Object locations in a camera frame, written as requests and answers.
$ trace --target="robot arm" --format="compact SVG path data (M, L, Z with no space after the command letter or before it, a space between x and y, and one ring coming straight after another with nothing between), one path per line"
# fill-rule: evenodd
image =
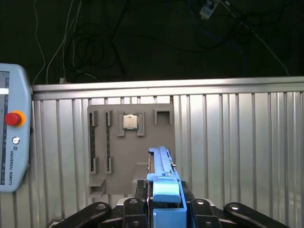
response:
M196 199L164 147L150 148L148 164L134 198L120 199L113 209L96 202L47 228L288 228L240 203L219 209Z

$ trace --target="white cable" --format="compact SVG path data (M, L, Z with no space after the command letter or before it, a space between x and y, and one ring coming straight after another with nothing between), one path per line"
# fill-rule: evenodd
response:
M35 38L36 38L37 44L39 46L39 49L40 49L40 52L41 52L41 55L42 55L42 58L43 58L43 67L39 70L38 74L36 75L36 77L33 81L33 84L35 84L36 79L38 78L38 76L41 74L44 67L46 66L46 58L44 57L44 54L43 54L43 51L42 51L42 48L41 48L41 45L40 45L40 42L39 42L39 39L38 39L38 35L37 35L37 33L38 33L38 14L37 14L37 9L36 9L36 3L37 3L37 0L34 1L34 12L35 12L35 16L36 16Z
M73 33L75 32L75 29L76 29L76 25L77 25L77 21L78 21L79 12L80 12L80 10L81 10L81 6L82 6L82 0L80 0L80 2L79 2L78 9L77 9L77 14L76 14L76 16L73 18L73 21L72 21L72 23L71 23L71 26L72 26L74 20L76 20L76 21L75 21L75 25L74 25L74 31L73 31ZM66 78L65 45L66 45L66 40L67 40L67 34L68 34L68 32L66 33L66 36L65 36L64 42L63 42L63 47L62 47L62 63L63 63L63 71L64 71L64 76L63 76L63 78Z
M237 18L229 9L229 7L227 6L229 4L229 2L226 1L226 3L223 3L222 1L220 1L220 3L229 11L229 13L234 17ZM255 36L256 38L258 38L262 44L265 45L265 47L269 50L269 52L275 57L275 59L282 65L282 67L285 69L287 75L289 76L289 72L287 70L287 67L284 65L284 63L282 63L282 61L275 55L275 53L273 53L273 51L270 49L270 47L264 42L264 40L261 39L261 37L258 36L257 33L255 33L251 28L249 28L246 24L244 24L243 22L240 21L240 23L242 23L247 29L249 29Z
M79 16L79 12L78 12L78 14L76 16L76 22L75 22L75 25L74 25L73 33L75 33L75 30L76 30L76 26L77 26L77 22L78 22L78 16ZM75 68L75 41L74 41L74 39L72 40L72 44L73 44L72 63L73 63L73 67ZM92 75L92 74L89 74L87 72L82 72L82 71L80 71L78 69L76 71L78 73L81 73L81 74L84 74L84 75L88 75L88 76L94 78L96 81L98 81L98 79L94 75Z
M50 62L49 62L49 64L48 64L48 66L47 66L47 84L48 84L48 69L49 69L49 66L51 65L51 63L52 63L52 61L54 60L55 56L57 55L58 51L59 51L59 50L61 49L61 47L63 46L63 43L65 42L66 35L67 35L67 33L68 33L67 27L68 27L68 21L69 21L69 18L70 18L70 14L71 14L71 9L72 9L72 6L73 6L73 2L74 2L74 0L71 1L70 9L69 9L68 14L67 14L66 30L65 30L65 34L64 34L64 36L63 36L62 43L61 43L61 45L59 46L59 48L57 49L57 51L55 52L55 54L53 55L53 57L51 58L51 60L50 60Z

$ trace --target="corrugated metal wall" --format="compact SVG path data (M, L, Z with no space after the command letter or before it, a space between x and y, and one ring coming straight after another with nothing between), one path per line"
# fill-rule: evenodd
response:
M219 208L239 201L302 228L303 82L301 77L255 84L250 79L142 84L149 88L136 83L120 89L115 84L34 87L30 166L20 190L0 194L1 228L42 228L92 203L87 197L89 104L172 100L176 163L196 197ZM122 197L94 200L115 205Z

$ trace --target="red emergency stop button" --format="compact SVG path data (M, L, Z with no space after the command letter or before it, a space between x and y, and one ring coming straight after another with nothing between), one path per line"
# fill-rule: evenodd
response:
M22 117L18 113L8 113L4 120L8 126L18 126L22 121Z

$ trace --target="blue cable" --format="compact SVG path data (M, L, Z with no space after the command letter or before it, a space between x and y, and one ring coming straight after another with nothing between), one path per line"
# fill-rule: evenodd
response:
M215 36L215 35L207 32L207 31L205 31L202 27L200 27L197 24L197 22L195 21L195 18L194 18L194 13L193 13L191 5L190 5L190 0L187 0L187 1L188 1L188 7L189 7L189 10L190 10L190 14L191 14L192 23L194 24L194 26L197 27L201 31L201 33L203 33L206 36L209 36L209 37L215 39L216 41L220 42L222 40L220 37ZM244 52L243 52L241 46L238 45L237 43L233 42L233 41L228 41L227 44L236 48L240 52L240 54L242 55L242 57L243 57L243 76L246 77L247 59L246 59L246 56L244 55Z

